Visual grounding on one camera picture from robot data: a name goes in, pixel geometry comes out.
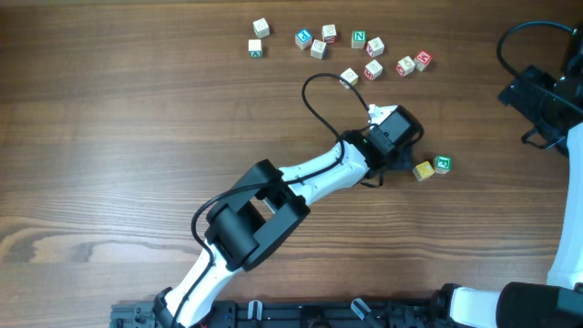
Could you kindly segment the yellow letter K block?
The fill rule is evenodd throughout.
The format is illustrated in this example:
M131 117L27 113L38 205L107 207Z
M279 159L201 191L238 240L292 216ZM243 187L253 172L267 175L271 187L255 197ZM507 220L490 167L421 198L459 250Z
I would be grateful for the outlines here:
M425 179L431 178L435 174L435 171L432 164L429 161L425 161L417 164L413 168L413 173L418 181L423 181Z

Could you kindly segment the green letter F block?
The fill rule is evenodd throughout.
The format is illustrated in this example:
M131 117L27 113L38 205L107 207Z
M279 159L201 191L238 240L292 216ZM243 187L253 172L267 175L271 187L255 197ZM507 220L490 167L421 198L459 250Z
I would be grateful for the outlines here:
M453 160L447 156L438 155L433 160L435 173L446 174L452 169Z

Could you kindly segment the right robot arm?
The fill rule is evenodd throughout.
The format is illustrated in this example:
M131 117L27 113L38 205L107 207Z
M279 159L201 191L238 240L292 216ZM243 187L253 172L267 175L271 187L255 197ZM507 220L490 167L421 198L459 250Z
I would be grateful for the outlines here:
M557 149L569 160L569 183L561 238L544 284L510 282L501 291L446 284L427 306L429 327L579 327L582 324L582 25L547 26L569 34L554 79L534 66L523 72L503 56L503 45L528 21L508 29L498 40L496 58L513 76L499 100L518 110L533 127L521 141L544 140L540 149Z

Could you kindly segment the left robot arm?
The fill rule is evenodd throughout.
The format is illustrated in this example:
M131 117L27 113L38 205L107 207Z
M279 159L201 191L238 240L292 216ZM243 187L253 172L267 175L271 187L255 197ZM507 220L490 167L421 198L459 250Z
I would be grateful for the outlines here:
M310 214L311 205L337 190L380 177L424 134L404 107L370 106L367 126L337 134L334 146L302 164L276 168L265 159L229 190L193 215L208 228L192 234L202 252L183 281L159 293L153 312L163 327L192 327L211 311L239 272L269 258Z

